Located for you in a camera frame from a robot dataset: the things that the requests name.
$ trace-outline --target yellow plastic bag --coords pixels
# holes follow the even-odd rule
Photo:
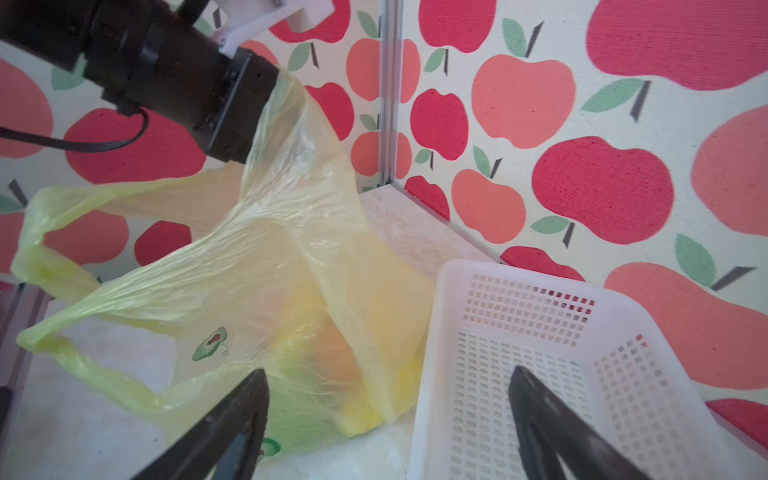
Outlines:
[[[99,285],[43,244],[91,210],[190,225],[200,237]],[[264,368],[266,436],[316,447],[392,422],[416,401],[433,285],[371,231],[355,174],[305,88],[281,71],[245,168],[93,187],[30,202],[13,273],[69,304],[18,336],[175,438]],[[172,336],[174,384],[156,394],[62,334],[98,316]]]

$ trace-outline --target black cable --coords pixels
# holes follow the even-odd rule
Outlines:
[[[116,141],[100,141],[100,142],[88,142],[88,141],[69,141],[62,140],[60,138],[44,137],[42,135],[28,134],[23,131],[12,130],[10,128],[0,127],[0,138],[8,138],[9,140],[23,141],[27,144],[43,145],[44,147],[57,148],[59,150],[76,151],[83,154],[97,154],[110,150],[117,150],[118,148],[126,147],[136,140],[141,138],[141,135],[147,131],[149,127],[149,115],[143,109],[139,109],[139,113],[144,118],[141,123],[141,130],[133,138],[128,140],[116,140]]]

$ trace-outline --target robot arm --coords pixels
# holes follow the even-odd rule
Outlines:
[[[163,0],[0,0],[0,39],[68,71],[84,55],[84,76],[118,112],[149,108],[211,157],[244,163],[278,70],[239,45],[285,18],[313,28],[333,4],[219,0],[229,21],[211,39],[192,27],[207,3],[174,13]]]

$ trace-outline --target wall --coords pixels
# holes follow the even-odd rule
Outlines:
[[[398,184],[507,263],[634,298],[768,446],[768,4],[405,4]]]
[[[292,71],[307,86],[363,173],[359,187],[368,189],[378,181],[365,174],[378,170],[379,0],[333,3],[335,13],[312,31],[294,34],[283,23],[243,46]],[[211,2],[195,25],[198,30],[213,32],[216,10]],[[52,68],[0,43],[0,125],[74,141],[132,136],[141,119],[116,114],[114,105],[100,99],[101,89],[80,72]],[[182,127],[154,114],[139,141],[111,153],[72,154],[0,139],[0,283],[15,281],[9,272],[23,206],[41,188],[183,177],[220,165],[206,158]],[[190,239],[186,225],[94,212],[49,234],[46,244],[110,280]]]
[[[334,3],[308,34],[278,27],[246,46],[308,86],[366,190],[382,2]],[[508,263],[635,298],[710,406],[768,445],[766,3],[403,3],[397,182]],[[0,58],[1,125],[82,141],[137,128],[79,75],[7,45]],[[21,204],[40,188],[219,164],[156,116],[112,154],[0,140],[0,280],[13,280]],[[189,241],[184,225],[99,213],[47,239],[103,280]]]

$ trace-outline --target red apple print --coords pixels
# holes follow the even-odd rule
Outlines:
[[[768,449],[768,406],[742,399],[712,400],[707,406]]]
[[[247,48],[248,50],[251,50],[256,55],[260,55],[264,58],[266,58],[272,65],[277,66],[277,57],[274,53],[270,50],[269,47],[267,47],[265,44],[261,43],[260,41],[256,40],[249,40],[241,45],[243,48]]]
[[[179,124],[149,111],[149,128],[127,147],[101,154],[66,152],[69,164],[93,184],[135,182],[196,174],[205,154]],[[72,125],[70,141],[110,141],[132,137],[141,127],[141,116],[124,117],[116,111],[97,108]]]
[[[410,177],[406,181],[406,192],[418,198],[427,207],[433,209],[440,217],[451,220],[451,209],[448,199],[442,189],[430,184],[424,177]]]
[[[411,100],[419,86],[419,78],[422,76],[422,59],[419,57],[419,49],[411,40],[402,42],[402,83],[400,85],[400,103],[405,104]]]
[[[149,265],[190,243],[192,233],[188,226],[161,220],[138,237],[134,255],[139,265]]]
[[[288,43],[299,43],[307,40],[322,40],[328,43],[336,43],[349,28],[349,0],[333,0],[333,13],[309,31],[295,32],[288,26],[288,21],[274,25],[270,28],[273,35]]]
[[[395,178],[402,180],[408,175],[413,162],[413,153],[411,152],[411,142],[402,133],[397,134],[397,166],[395,168]]]
[[[451,197],[464,224],[490,243],[507,243],[525,225],[525,204],[520,194],[475,170],[462,170],[454,177]]]
[[[472,111],[485,133],[517,148],[537,147],[552,138],[575,100],[573,73],[556,60],[527,63],[496,55],[480,67],[472,84]]]
[[[608,74],[720,90],[768,69],[767,25],[768,2],[755,0],[602,0],[587,52]]]
[[[422,147],[437,151],[446,160],[456,160],[467,148],[469,137],[464,104],[454,94],[440,95],[430,88],[413,101],[411,132]]]
[[[422,0],[419,27],[433,47],[451,45],[469,53],[488,37],[496,13],[496,0]]]
[[[347,138],[355,123],[355,111],[352,108],[352,100],[344,89],[331,82],[319,88],[307,86],[306,89],[320,104],[339,140]]]
[[[546,208],[622,245],[661,230],[674,201],[670,172],[659,157],[637,148],[618,150],[599,137],[550,147],[531,182]]]
[[[562,276],[573,280],[584,281],[579,272],[569,266],[555,263],[553,259],[541,249],[533,247],[509,247],[502,253],[502,260],[517,268],[525,268],[534,272],[548,275]]]
[[[30,134],[49,136],[53,131],[53,112],[40,87],[26,73],[0,59],[0,126]],[[0,138],[0,156],[24,158],[42,146]]]
[[[379,41],[358,40],[346,57],[346,77],[349,86],[360,97],[374,101],[379,97]]]
[[[0,215],[0,272],[10,273],[18,249],[24,213]],[[104,263],[120,255],[128,243],[123,217],[99,210],[89,212],[61,230],[45,234],[45,245],[79,265]]]
[[[696,153],[691,183],[726,227],[768,237],[768,105],[730,119]]]
[[[379,172],[379,132],[366,132],[355,140],[349,159],[358,174],[372,177]]]
[[[692,380],[723,389],[768,387],[768,316],[720,300],[653,263],[618,267],[605,288],[629,296],[652,315]]]

